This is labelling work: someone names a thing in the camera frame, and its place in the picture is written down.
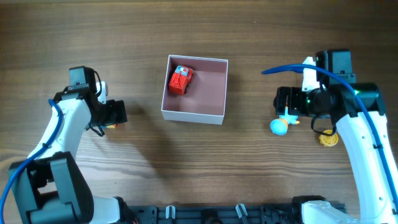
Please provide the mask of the pink open cardboard box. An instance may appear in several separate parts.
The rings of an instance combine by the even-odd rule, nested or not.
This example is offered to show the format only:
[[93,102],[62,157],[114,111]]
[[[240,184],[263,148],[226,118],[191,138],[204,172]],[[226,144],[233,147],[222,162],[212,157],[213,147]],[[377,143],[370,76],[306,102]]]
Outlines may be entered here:
[[[184,95],[169,91],[169,82],[179,65],[193,70],[193,80]],[[225,116],[228,60],[169,55],[161,112],[165,120],[221,125]]]

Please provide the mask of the red toy fire truck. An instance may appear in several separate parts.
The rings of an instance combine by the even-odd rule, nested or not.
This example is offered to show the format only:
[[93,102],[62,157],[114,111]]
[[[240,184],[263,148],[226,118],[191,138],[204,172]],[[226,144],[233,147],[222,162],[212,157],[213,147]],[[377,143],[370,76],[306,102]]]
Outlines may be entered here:
[[192,68],[184,65],[178,65],[169,81],[169,91],[176,95],[186,94],[192,78]]

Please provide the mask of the multicolour puzzle cube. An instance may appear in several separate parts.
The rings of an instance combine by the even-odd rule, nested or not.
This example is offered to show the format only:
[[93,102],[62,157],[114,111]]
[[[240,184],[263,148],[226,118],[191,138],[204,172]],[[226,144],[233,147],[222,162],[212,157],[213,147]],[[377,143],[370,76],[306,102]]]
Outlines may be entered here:
[[101,125],[101,128],[103,128],[103,129],[115,129],[116,127],[117,127],[117,124]]

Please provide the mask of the yellow round toy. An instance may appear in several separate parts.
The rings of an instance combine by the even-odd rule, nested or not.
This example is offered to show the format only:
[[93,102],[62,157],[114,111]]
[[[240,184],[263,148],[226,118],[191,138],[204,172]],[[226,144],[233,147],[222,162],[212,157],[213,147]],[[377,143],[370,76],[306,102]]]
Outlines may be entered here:
[[320,144],[325,147],[333,147],[338,143],[338,135],[332,130],[324,130],[323,134],[319,135]]

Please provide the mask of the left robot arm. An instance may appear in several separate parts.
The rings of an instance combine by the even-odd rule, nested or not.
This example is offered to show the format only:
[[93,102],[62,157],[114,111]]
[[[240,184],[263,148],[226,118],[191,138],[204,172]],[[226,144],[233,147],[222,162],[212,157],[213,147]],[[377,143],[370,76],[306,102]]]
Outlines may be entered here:
[[23,223],[139,223],[121,197],[95,197],[75,157],[84,131],[104,136],[127,122],[122,100],[107,100],[97,71],[69,70],[70,84],[49,100],[52,117],[37,147],[9,168],[1,206],[12,192]]

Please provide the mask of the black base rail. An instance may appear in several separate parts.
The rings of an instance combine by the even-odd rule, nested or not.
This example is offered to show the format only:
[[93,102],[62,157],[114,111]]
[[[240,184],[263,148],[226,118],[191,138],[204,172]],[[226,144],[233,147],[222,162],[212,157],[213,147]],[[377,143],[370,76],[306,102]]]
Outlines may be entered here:
[[149,224],[202,224],[202,223],[302,223],[299,209],[291,203],[272,203],[256,206],[241,205],[219,207],[132,206],[139,223]]

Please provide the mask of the blue orange toy figure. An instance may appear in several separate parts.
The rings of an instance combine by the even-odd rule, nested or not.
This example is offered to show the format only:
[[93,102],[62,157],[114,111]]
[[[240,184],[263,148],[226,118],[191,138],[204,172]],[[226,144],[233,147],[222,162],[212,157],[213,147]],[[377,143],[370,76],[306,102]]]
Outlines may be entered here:
[[289,125],[296,125],[300,123],[300,121],[298,121],[297,119],[298,116],[289,114],[289,109],[286,106],[284,113],[280,115],[277,119],[271,121],[270,129],[273,134],[283,136],[287,133]]

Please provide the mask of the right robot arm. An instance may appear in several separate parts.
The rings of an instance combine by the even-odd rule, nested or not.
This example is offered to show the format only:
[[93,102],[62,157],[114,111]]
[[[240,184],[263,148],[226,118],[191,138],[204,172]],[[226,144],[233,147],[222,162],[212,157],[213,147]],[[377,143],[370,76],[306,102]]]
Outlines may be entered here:
[[397,166],[389,144],[386,107],[378,86],[358,83],[348,49],[329,49],[301,64],[283,65],[263,74],[303,74],[301,87],[282,86],[274,98],[278,118],[270,123],[285,135],[300,116],[329,119],[349,155],[359,197],[360,219],[331,206],[323,197],[296,197],[292,218],[297,223],[397,223]]

